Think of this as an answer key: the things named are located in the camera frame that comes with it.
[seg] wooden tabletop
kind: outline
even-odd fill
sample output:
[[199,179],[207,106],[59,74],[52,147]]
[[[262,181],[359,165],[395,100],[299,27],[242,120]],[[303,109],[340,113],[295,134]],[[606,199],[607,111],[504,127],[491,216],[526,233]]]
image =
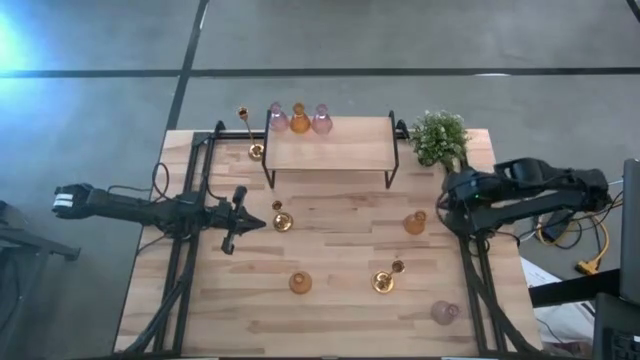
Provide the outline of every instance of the wooden tabletop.
[[332,116],[326,135],[309,129],[269,130],[269,170],[393,170],[393,126],[388,117]]
[[[182,189],[192,134],[170,131],[165,139],[161,161],[171,172],[169,194]],[[487,130],[469,134],[471,165],[491,171],[495,158]],[[269,225],[236,237],[233,256],[220,251],[226,231],[202,233],[184,355],[477,354],[458,241],[434,214],[442,168],[421,167],[400,140],[400,168],[389,190],[383,174],[357,171],[286,172],[278,175],[278,188],[271,190],[261,164],[248,159],[248,146],[248,141],[218,142],[209,182],[215,193],[228,197],[237,185],[246,186],[247,210]],[[162,188],[161,176],[158,181]],[[283,211],[294,217],[287,233],[270,225],[274,200],[282,201]],[[409,235],[402,220],[418,209],[427,212],[427,229]],[[145,229],[141,245],[159,235],[154,228]],[[518,249],[506,236],[491,241],[498,302],[528,341],[540,347]],[[169,253],[170,241],[163,240],[138,256],[116,350],[129,345],[157,310]],[[389,294],[376,293],[372,274],[389,270],[396,259],[405,262],[405,272],[397,275]],[[304,295],[288,286],[298,270],[308,272],[313,281]],[[438,325],[431,318],[431,305],[438,300],[460,307],[451,325]],[[491,344],[486,310],[483,318]]]

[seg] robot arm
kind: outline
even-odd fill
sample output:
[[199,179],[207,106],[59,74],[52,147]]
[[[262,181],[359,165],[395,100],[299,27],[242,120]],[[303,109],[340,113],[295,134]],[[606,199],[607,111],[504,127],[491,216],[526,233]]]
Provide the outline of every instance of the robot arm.
[[[443,183],[448,193],[439,208],[449,210],[445,222],[456,231],[479,235],[504,224],[561,209],[603,210],[611,203],[602,171],[554,168],[542,160],[522,158],[494,166],[495,173],[471,167],[452,173]],[[494,206],[509,200],[520,200]]]
[[85,219],[102,216],[137,222],[144,226],[155,225],[174,238],[186,238],[191,229],[215,227],[227,229],[222,245],[225,254],[233,254],[233,237],[266,226],[266,223],[245,209],[247,188],[238,186],[233,204],[220,199],[218,205],[207,207],[198,204],[198,193],[189,192],[173,199],[148,201],[109,193],[89,184],[58,187],[53,212],[61,219]]

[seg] concrete floor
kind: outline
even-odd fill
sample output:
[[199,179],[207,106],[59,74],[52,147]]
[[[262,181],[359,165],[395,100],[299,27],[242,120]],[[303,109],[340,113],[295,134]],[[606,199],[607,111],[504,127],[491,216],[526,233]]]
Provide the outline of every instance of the concrete floor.
[[[0,4],[0,70],[180,69],[197,0],[10,0]],[[638,66],[640,24],[624,0],[212,0],[194,68]],[[108,354],[140,226],[50,212],[58,185],[149,185],[177,78],[0,79],[0,199],[40,234],[82,247],[52,258],[13,345],[15,358]],[[490,130],[498,161],[532,156],[602,169],[640,153],[640,76],[350,77],[189,81],[179,129],[255,128],[273,100],[325,102],[335,114],[425,109]],[[619,264],[619,211],[606,223]],[[529,241],[524,257],[561,277],[595,254]]]

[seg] green plant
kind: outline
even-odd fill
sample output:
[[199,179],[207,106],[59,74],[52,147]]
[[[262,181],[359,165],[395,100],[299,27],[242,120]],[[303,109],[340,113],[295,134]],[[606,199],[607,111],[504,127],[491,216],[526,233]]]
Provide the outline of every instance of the green plant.
[[460,115],[446,111],[430,113],[425,111],[413,126],[409,143],[418,154],[418,162],[423,166],[442,163],[453,169],[454,159],[463,159],[467,153],[467,131],[462,126]]

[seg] brass candle holder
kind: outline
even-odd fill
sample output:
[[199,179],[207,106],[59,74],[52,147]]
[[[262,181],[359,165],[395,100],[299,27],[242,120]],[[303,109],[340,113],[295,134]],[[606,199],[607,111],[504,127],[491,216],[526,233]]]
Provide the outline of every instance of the brass candle holder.
[[249,158],[253,161],[260,161],[262,154],[264,153],[264,146],[262,144],[256,144],[256,140],[253,138],[251,128],[249,127],[249,110],[246,107],[238,108],[238,117],[244,121],[247,125],[247,131],[249,132],[249,138],[251,139],[251,146],[249,147]]
[[273,210],[278,212],[278,214],[273,218],[273,227],[278,232],[289,231],[293,226],[293,216],[284,211],[280,211],[282,209],[282,202],[278,200],[274,201],[271,207]]
[[393,290],[393,274],[400,274],[404,272],[404,262],[396,260],[391,264],[391,272],[378,271],[371,277],[371,285],[373,289],[380,294],[386,294]]

